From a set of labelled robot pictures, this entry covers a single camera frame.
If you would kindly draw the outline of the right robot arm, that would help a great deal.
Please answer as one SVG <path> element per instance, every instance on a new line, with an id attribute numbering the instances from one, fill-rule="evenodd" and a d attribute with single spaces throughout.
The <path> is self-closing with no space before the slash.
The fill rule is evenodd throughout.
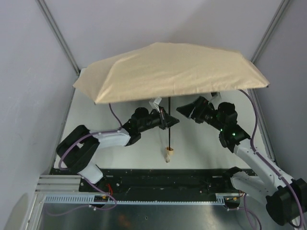
<path id="1" fill-rule="evenodd" d="M 252 177 L 238 167 L 229 169 L 230 181 L 235 189 L 263 204 L 278 225 L 291 223 L 299 217 L 297 228 L 303 226 L 307 210 L 307 183 L 301 178 L 295 180 L 257 151 L 253 137 L 237 123 L 234 104 L 223 102 L 214 108 L 212 103 L 200 96 L 194 102 L 178 107 L 177 111 L 198 124 L 205 122 L 219 130 L 221 145 L 256 173 Z"/>

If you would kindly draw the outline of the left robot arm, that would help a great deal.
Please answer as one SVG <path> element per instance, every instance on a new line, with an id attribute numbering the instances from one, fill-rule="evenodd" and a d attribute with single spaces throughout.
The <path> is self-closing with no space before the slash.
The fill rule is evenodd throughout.
<path id="1" fill-rule="evenodd" d="M 130 119 L 112 130 L 91 131 L 84 125 L 77 126 L 56 148 L 60 157 L 59 169 L 76 173 L 92 184 L 103 178 L 100 168 L 92 161 L 98 149 L 135 144 L 141 133 L 153 128 L 169 129 L 179 119 L 169 115 L 161 106 L 149 112 L 139 107 Z"/>

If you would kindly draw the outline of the beige folding umbrella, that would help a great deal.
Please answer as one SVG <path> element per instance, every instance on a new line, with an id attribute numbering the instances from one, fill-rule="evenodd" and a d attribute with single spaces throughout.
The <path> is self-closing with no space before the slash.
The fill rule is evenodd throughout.
<path id="1" fill-rule="evenodd" d="M 238 51 L 157 42 L 90 64 L 73 86 L 106 104 L 259 89 L 269 81 Z"/>

